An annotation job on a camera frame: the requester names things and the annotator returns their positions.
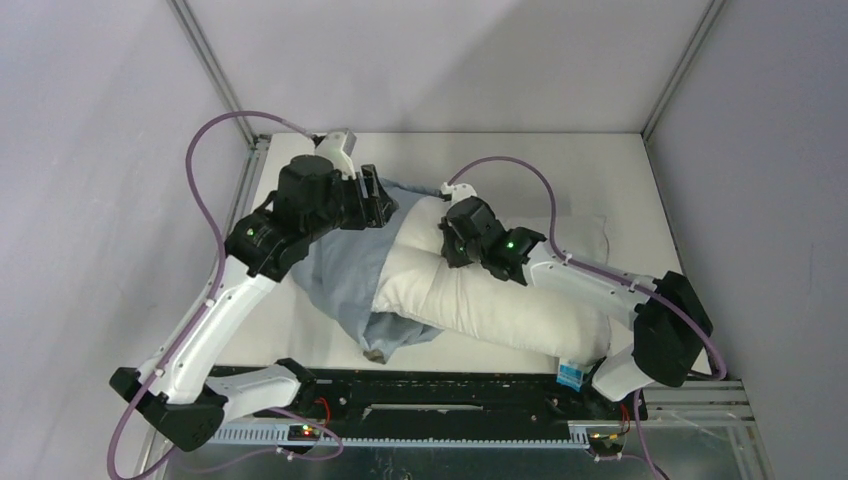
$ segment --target blue tag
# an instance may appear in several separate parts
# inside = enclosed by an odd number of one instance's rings
[[[559,371],[557,372],[557,383],[570,387],[576,392],[580,391],[583,386],[583,371],[573,366],[574,364],[560,363]]]

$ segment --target pillow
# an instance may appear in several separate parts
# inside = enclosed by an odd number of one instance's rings
[[[441,218],[449,202],[418,200],[403,220],[377,283],[372,312],[391,312],[441,329],[588,365],[606,355],[609,320],[560,292],[494,278],[478,264],[449,268],[439,254]],[[548,220],[512,219],[547,235]],[[608,243],[602,219],[561,217],[557,241],[580,255],[605,262]]]

